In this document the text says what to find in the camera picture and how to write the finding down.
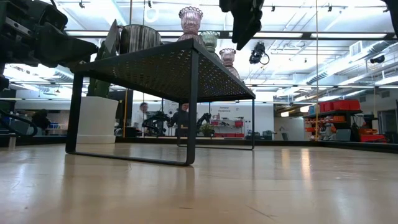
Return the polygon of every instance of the camera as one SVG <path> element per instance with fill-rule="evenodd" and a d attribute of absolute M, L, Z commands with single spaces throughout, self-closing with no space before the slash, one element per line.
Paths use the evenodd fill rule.
<path fill-rule="evenodd" d="M 266 56 L 268 58 L 267 63 L 262 63 L 261 58 L 263 56 Z M 266 54 L 266 47 L 264 46 L 264 43 L 258 42 L 254 49 L 251 51 L 251 55 L 249 58 L 250 64 L 257 64 L 261 63 L 263 65 L 267 65 L 269 63 L 269 56 Z"/>

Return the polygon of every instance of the red bin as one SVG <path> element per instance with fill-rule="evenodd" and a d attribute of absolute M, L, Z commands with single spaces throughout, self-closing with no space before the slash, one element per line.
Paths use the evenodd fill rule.
<path fill-rule="evenodd" d="M 242 127 L 243 126 L 243 121 L 235 121 L 235 127 Z"/>

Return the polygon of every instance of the fluorescent light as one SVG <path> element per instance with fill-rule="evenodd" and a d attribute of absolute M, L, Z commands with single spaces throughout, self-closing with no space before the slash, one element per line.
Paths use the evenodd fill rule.
<path fill-rule="evenodd" d="M 293 87 L 293 85 L 263 85 L 263 84 L 258 84 L 257 87 Z"/>
<path fill-rule="evenodd" d="M 338 86 L 338 88 L 374 88 L 374 86 Z"/>
<path fill-rule="evenodd" d="M 24 100 L 51 100 L 51 99 L 43 99 L 43 98 L 41 98 L 41 99 L 38 99 L 38 98 L 36 98 L 36 99 L 24 99 Z"/>
<path fill-rule="evenodd" d="M 357 95 L 357 94 L 362 93 L 362 92 L 364 92 L 364 91 L 365 91 L 365 90 L 355 91 L 355 92 L 353 92 L 353 93 L 348 93 L 346 96 L 354 96 L 354 95 Z"/>
<path fill-rule="evenodd" d="M 21 98 L 0 98 L 0 100 L 22 100 Z"/>
<path fill-rule="evenodd" d="M 387 34 L 329 34 L 329 33 L 322 33 L 318 34 L 319 38 L 342 38 L 342 39 L 349 39 L 349 38 L 385 38 Z M 317 38 L 317 34 L 311 34 L 311 38 Z"/>
<path fill-rule="evenodd" d="M 162 37 L 180 37 L 184 32 L 159 31 Z"/>
<path fill-rule="evenodd" d="M 339 83 L 338 85 L 339 86 L 340 85 L 347 85 L 347 84 L 350 84 L 350 83 L 354 83 L 354 82 L 356 82 L 356 81 L 358 81 L 360 79 L 363 79 L 363 77 L 361 75 L 357 76 L 357 77 L 354 77 L 354 78 L 350 78 L 349 80 L 345 80 L 345 81 Z"/>
<path fill-rule="evenodd" d="M 297 104 L 297 105 L 312 105 L 312 104 L 314 104 L 314 102 L 294 102 L 293 104 Z"/>
<path fill-rule="evenodd" d="M 329 101 L 329 100 L 334 100 L 336 98 L 339 98 L 341 96 L 324 96 L 322 98 L 319 98 L 318 101 Z"/>
<path fill-rule="evenodd" d="M 379 86 L 379 88 L 398 88 L 398 86 Z"/>
<path fill-rule="evenodd" d="M 323 88 L 323 89 L 326 89 L 326 88 L 333 88 L 333 86 L 324 86 L 324 85 L 322 85 L 322 86 L 299 85 L 299 86 L 297 86 L 297 87 L 299 87 L 299 88 L 319 88 L 319 89 L 321 89 L 321 88 Z"/>
<path fill-rule="evenodd" d="M 108 31 L 67 31 L 69 36 L 83 36 L 83 37 L 106 37 Z"/>
<path fill-rule="evenodd" d="M 303 106 L 302 108 L 300 108 L 300 112 L 302 113 L 307 113 L 310 109 L 310 106 Z"/>
<path fill-rule="evenodd" d="M 301 38 L 302 33 L 291 33 L 291 32 L 258 32 L 254 34 L 254 37 L 290 37 L 290 38 Z"/>
<path fill-rule="evenodd" d="M 14 81 L 12 81 L 11 83 L 15 83 L 15 84 L 28 84 L 28 85 L 51 84 L 50 82 L 14 82 Z"/>
<path fill-rule="evenodd" d="M 398 82 L 398 75 L 394 76 L 394 77 L 384 78 L 380 81 L 377 81 L 375 84 L 376 85 L 385 85 L 385 84 L 392 83 L 392 82 Z"/>
<path fill-rule="evenodd" d="M 289 112 L 283 112 L 280 114 L 281 117 L 286 118 L 289 116 Z"/>

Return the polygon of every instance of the green plant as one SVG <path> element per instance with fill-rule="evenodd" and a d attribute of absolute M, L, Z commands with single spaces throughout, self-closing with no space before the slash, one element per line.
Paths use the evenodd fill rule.
<path fill-rule="evenodd" d="M 200 127 L 200 132 L 203 133 L 205 137 L 210 137 L 211 134 L 214 132 L 213 125 L 211 124 L 204 124 Z"/>

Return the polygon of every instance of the black metal table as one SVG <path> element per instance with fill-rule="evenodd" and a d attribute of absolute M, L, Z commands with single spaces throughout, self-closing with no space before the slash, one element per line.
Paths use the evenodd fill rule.
<path fill-rule="evenodd" d="M 79 65 L 74 70 L 66 152 L 83 156 L 189 166 L 195 161 L 197 103 L 252 100 L 254 132 L 255 94 L 193 39 L 161 45 Z M 185 162 L 77 152 L 83 78 L 91 77 L 132 90 L 189 103 L 188 144 Z"/>

